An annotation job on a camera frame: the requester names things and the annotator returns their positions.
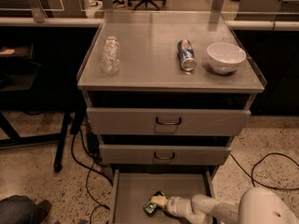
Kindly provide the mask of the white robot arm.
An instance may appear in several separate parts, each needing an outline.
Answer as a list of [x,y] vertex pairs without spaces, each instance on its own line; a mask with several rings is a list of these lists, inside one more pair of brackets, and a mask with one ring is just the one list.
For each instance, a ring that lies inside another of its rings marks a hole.
[[299,218],[269,189],[248,189],[239,206],[220,202],[203,194],[190,199],[179,196],[152,196],[150,201],[174,217],[184,217],[191,224],[211,224],[216,218],[225,224],[299,224]]

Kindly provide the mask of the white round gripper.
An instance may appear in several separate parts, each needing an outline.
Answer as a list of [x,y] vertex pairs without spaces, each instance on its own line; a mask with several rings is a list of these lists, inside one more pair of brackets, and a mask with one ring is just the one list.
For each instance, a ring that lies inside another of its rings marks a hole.
[[192,203],[190,199],[172,196],[167,199],[165,196],[152,196],[150,201],[174,216],[191,217],[193,215]]

